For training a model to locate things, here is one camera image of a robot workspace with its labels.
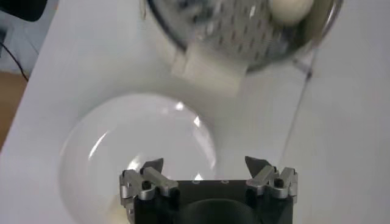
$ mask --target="screw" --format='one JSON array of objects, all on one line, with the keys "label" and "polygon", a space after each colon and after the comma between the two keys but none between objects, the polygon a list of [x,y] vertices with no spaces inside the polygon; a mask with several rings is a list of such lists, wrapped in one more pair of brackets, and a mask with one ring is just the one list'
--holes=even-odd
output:
[{"label": "screw", "polygon": [[142,190],[150,190],[152,188],[152,184],[150,181],[146,180],[142,182]]},{"label": "screw", "polygon": [[285,185],[285,182],[284,182],[282,179],[276,178],[276,179],[274,180],[274,186],[275,186],[275,187],[277,187],[277,188],[283,188],[284,185]]}]

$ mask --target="white egg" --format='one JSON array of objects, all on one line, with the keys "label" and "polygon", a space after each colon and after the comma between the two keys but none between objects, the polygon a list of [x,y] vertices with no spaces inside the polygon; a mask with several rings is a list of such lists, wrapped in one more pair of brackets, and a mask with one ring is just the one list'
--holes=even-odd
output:
[{"label": "white egg", "polygon": [[293,26],[310,12],[314,0],[269,0],[272,17],[280,24]]}]

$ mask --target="wooden floor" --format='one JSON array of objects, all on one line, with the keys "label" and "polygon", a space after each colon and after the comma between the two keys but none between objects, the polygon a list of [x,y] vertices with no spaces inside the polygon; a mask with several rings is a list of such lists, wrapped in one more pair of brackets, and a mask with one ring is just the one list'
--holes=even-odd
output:
[{"label": "wooden floor", "polygon": [[0,71],[0,151],[26,84],[20,75]]}]

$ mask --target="white table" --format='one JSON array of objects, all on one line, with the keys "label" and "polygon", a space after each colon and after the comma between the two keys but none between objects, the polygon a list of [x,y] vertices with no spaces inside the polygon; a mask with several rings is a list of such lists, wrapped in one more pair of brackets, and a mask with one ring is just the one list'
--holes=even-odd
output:
[{"label": "white table", "polygon": [[[240,103],[228,106],[247,108],[245,116],[238,116],[239,110],[225,114],[221,110],[227,107],[212,106],[219,98],[167,79],[169,68],[140,35],[134,2],[60,3],[0,156],[1,223],[74,223],[56,181],[62,144],[91,109],[131,91],[182,98],[217,124],[211,125],[214,132],[222,121],[239,122],[241,130],[251,131],[250,139],[259,138],[246,145],[245,153],[278,162],[302,90],[301,73],[288,66],[263,71],[245,81]],[[300,172],[299,194],[305,197],[299,197],[297,214],[303,215],[296,216],[297,223],[388,223],[390,218],[390,175],[385,172],[390,170],[385,57],[390,8],[385,0],[377,3],[346,1],[320,51],[282,161]],[[267,128],[251,126],[257,118]],[[219,137],[220,144],[245,143],[242,138],[232,145],[228,137]],[[219,154],[224,161],[219,177],[245,178],[243,163],[236,169],[227,165],[236,163],[233,153]]]}]

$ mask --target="metal colander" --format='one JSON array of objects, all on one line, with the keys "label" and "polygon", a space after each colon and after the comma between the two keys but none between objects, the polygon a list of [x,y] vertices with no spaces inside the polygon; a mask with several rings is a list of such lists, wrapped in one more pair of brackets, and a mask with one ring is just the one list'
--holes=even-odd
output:
[{"label": "metal colander", "polygon": [[147,0],[168,37],[186,51],[193,41],[245,61],[249,70],[306,52],[322,40],[342,0],[314,0],[294,27],[272,18],[268,0]]}]

